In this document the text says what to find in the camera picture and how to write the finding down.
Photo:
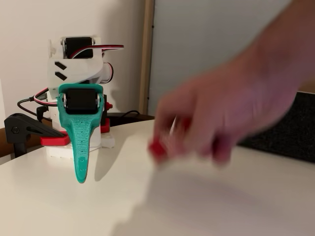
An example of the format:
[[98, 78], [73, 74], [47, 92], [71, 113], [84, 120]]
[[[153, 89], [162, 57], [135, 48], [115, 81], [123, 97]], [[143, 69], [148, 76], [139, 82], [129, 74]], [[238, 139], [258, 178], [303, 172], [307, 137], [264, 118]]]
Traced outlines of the person's hand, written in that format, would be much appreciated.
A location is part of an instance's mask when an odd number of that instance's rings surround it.
[[241, 139], [287, 112], [298, 87], [313, 73], [313, 62], [307, 50], [248, 49], [164, 96], [154, 137], [169, 140], [169, 156], [197, 152], [227, 162]]

